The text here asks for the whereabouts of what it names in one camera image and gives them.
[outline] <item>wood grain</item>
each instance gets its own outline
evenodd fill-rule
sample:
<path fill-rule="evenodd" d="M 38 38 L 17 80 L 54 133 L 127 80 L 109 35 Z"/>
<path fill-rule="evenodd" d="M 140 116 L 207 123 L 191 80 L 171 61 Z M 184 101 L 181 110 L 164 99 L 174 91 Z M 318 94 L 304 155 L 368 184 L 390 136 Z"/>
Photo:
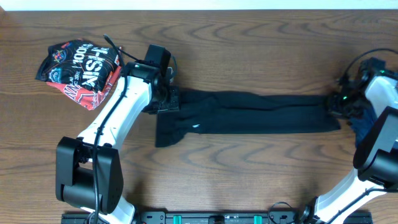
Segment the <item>wood grain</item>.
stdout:
<path fill-rule="evenodd" d="M 358 54 L 396 47 L 397 11 L 8 12 L 0 24 L 0 222 L 59 223 L 76 210 L 55 198 L 55 147 L 100 112 L 86 111 L 34 80 L 49 45 L 102 35 L 136 57 L 149 44 L 177 58 L 182 87 L 271 94 L 324 94 Z M 392 68 L 398 60 L 375 54 Z M 188 134 L 154 147 L 155 116 L 141 114 L 123 146 L 124 196 L 168 210 L 301 207 L 352 168 L 354 134 Z M 365 208 L 398 223 L 396 195 Z"/>

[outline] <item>chip bag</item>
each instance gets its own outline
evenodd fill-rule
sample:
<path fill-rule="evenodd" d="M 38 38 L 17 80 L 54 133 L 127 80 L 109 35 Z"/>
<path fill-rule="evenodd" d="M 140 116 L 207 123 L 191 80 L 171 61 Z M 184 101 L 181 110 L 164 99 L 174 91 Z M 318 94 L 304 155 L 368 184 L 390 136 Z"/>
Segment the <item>chip bag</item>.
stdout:
<path fill-rule="evenodd" d="M 71 100 L 84 106 L 86 109 L 93 110 L 105 100 L 113 85 L 116 83 L 116 80 L 118 80 L 120 70 L 121 67 L 118 67 L 115 72 L 111 72 L 106 81 L 104 90 L 97 93 L 95 91 L 86 90 L 79 85 L 67 85 L 53 82 L 47 82 L 47 85 L 59 89 Z"/>
<path fill-rule="evenodd" d="M 119 65 L 116 51 L 88 40 L 77 39 L 49 47 L 36 79 L 43 82 L 78 85 L 86 90 L 103 91 L 108 76 Z"/>

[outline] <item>wall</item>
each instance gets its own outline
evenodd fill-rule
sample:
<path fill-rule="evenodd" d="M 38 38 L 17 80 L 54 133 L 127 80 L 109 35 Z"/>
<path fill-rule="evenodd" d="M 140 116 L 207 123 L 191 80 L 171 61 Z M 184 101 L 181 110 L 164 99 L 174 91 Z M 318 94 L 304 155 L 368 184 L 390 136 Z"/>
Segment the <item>wall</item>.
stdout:
<path fill-rule="evenodd" d="M 398 9 L 398 0 L 0 0 L 0 6 L 6 11 Z"/>

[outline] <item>black pants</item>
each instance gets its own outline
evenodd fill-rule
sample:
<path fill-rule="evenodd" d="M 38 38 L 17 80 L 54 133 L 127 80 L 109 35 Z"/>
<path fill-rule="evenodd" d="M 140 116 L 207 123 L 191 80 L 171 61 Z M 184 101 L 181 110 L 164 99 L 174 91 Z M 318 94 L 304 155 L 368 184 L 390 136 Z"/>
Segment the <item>black pants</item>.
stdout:
<path fill-rule="evenodd" d="M 233 91 L 182 91 L 181 110 L 157 116 L 156 147 L 176 144 L 186 133 L 288 134 L 340 129 L 326 96 L 259 96 Z"/>

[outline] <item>cable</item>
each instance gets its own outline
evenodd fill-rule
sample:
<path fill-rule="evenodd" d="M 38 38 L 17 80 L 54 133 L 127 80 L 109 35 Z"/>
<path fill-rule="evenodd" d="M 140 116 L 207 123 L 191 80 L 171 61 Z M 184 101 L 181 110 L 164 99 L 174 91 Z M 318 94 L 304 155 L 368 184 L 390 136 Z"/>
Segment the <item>cable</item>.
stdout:
<path fill-rule="evenodd" d="M 119 57 L 119 61 L 120 64 L 122 66 L 122 71 L 124 71 L 125 69 L 125 64 L 123 61 L 123 58 L 121 56 L 121 54 L 119 53 L 119 50 L 115 44 L 112 42 L 112 40 L 108 37 L 108 35 L 104 35 L 105 40 L 113 47 L 113 49 L 116 51 L 118 57 Z M 124 88 L 122 93 L 120 94 L 120 97 L 118 98 L 118 100 L 115 102 L 115 104 L 113 105 L 113 107 L 110 109 L 110 111 L 108 112 L 108 114 L 105 116 L 104 120 L 102 121 L 101 125 L 98 127 L 97 129 L 97 133 L 95 136 L 95 140 L 94 140 L 94 146 L 93 146 L 93 152 L 92 152 L 92 159 L 93 159 L 93 176 L 94 176 L 94 194 L 95 194 L 95 211 L 94 211 L 94 224 L 97 224 L 98 222 L 98 215 L 100 213 L 100 193 L 98 192 L 98 175 L 97 175 L 97 153 L 98 153 L 98 141 L 100 140 L 100 136 L 102 135 L 102 130 L 106 124 L 106 122 L 108 121 L 109 117 L 112 115 L 113 111 L 116 109 L 116 107 L 118 107 L 118 104 L 122 101 L 122 99 L 124 98 L 124 96 L 126 95 L 126 91 L 127 91 L 127 73 L 124 72 L 122 74 L 122 76 L 124 77 Z"/>
<path fill-rule="evenodd" d="M 363 57 L 367 54 L 373 53 L 373 52 L 378 52 L 378 51 L 388 51 L 388 52 L 398 54 L 398 51 L 396 51 L 394 49 L 388 49 L 388 48 L 379 48 L 379 49 L 368 50 L 367 52 L 354 58 L 354 60 L 347 66 L 346 70 L 344 71 L 343 77 L 341 79 L 348 80 L 348 70 L 350 70 L 350 68 L 354 65 L 354 63 L 357 62 L 361 57 Z"/>
<path fill-rule="evenodd" d="M 90 224 L 91 218 L 93 218 L 94 212 L 91 212 L 84 220 L 83 224 Z"/>
<path fill-rule="evenodd" d="M 127 55 L 128 57 L 131 57 L 131 58 L 134 59 L 134 60 L 138 60 L 138 58 L 132 56 L 131 54 L 125 52 L 124 50 L 122 50 L 122 49 L 119 49 L 119 50 L 120 50 L 120 52 L 124 53 L 124 54 Z"/>
<path fill-rule="evenodd" d="M 369 190 L 365 190 L 365 192 L 363 192 L 363 194 L 361 194 L 359 197 L 357 197 L 355 200 L 353 200 L 351 203 L 349 203 L 347 206 L 345 206 L 345 208 L 343 208 L 342 210 L 338 211 L 338 213 L 331 220 L 329 220 L 326 224 L 333 223 L 333 221 L 335 221 L 337 217 L 339 217 L 342 213 L 344 213 L 349 208 L 351 208 L 353 205 L 358 203 L 362 198 L 364 198 L 365 196 L 369 195 L 371 192 L 398 193 L 398 190 L 387 190 L 387 189 L 369 189 Z"/>
<path fill-rule="evenodd" d="M 293 210 L 293 208 L 292 208 L 288 203 L 286 203 L 286 202 L 277 202 L 277 203 L 273 204 L 273 205 L 271 206 L 271 208 L 269 208 L 269 210 L 268 210 L 268 219 L 269 219 L 273 224 L 277 224 L 277 223 L 274 221 L 274 218 L 273 218 L 273 217 L 271 218 L 271 216 L 269 216 L 269 214 L 271 213 L 271 210 L 272 210 L 276 205 L 280 205 L 280 204 L 287 205 L 287 206 L 289 206 L 289 207 Z M 295 217 L 293 218 L 293 221 L 290 222 L 290 223 L 288 223 L 288 224 L 293 224 L 294 222 L 295 222 Z"/>
<path fill-rule="evenodd" d="M 398 80 L 398 72 L 391 72 L 391 73 L 384 73 L 383 74 L 385 77 L 389 77 L 395 80 Z"/>

